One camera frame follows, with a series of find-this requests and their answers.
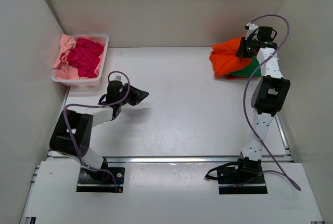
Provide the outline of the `orange t-shirt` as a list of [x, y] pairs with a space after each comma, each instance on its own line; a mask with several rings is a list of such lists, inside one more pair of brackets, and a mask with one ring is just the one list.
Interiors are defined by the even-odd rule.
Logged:
[[213, 66], [215, 78], [225, 77], [227, 74], [244, 69], [251, 63], [252, 58], [238, 58], [236, 52], [241, 37], [212, 46], [210, 61]]

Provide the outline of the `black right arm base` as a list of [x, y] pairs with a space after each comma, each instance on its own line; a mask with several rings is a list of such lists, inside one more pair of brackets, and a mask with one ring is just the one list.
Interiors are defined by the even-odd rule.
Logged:
[[209, 170], [206, 180], [216, 180], [220, 195], [267, 194], [261, 161], [239, 158]]

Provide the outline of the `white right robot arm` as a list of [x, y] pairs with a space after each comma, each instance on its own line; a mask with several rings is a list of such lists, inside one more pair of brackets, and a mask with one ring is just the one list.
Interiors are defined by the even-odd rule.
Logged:
[[245, 29], [247, 33], [241, 39], [237, 56], [248, 58], [256, 55], [261, 78], [251, 98], [251, 107], [254, 109], [252, 134], [240, 157], [245, 161], [259, 162], [262, 158], [262, 143], [273, 118], [282, 109], [290, 80], [283, 77], [279, 68], [277, 44], [274, 42], [277, 32], [272, 27], [259, 27], [251, 22]]

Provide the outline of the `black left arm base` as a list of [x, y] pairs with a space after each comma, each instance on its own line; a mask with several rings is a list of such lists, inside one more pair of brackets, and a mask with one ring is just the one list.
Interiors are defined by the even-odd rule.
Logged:
[[98, 172], [81, 167], [76, 192], [122, 193], [124, 188], [125, 167], [104, 166], [108, 172]]

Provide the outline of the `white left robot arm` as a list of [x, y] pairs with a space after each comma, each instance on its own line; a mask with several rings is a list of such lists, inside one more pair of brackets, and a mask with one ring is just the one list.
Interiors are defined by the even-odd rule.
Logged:
[[75, 159], [91, 171], [96, 181], [106, 180], [109, 175], [107, 161], [90, 148], [92, 129], [115, 120], [124, 105], [136, 106], [148, 96], [149, 92], [128, 83], [110, 81], [107, 93], [101, 96], [97, 106], [86, 107], [83, 113], [70, 110], [68, 106], [64, 108], [51, 136], [49, 148]]

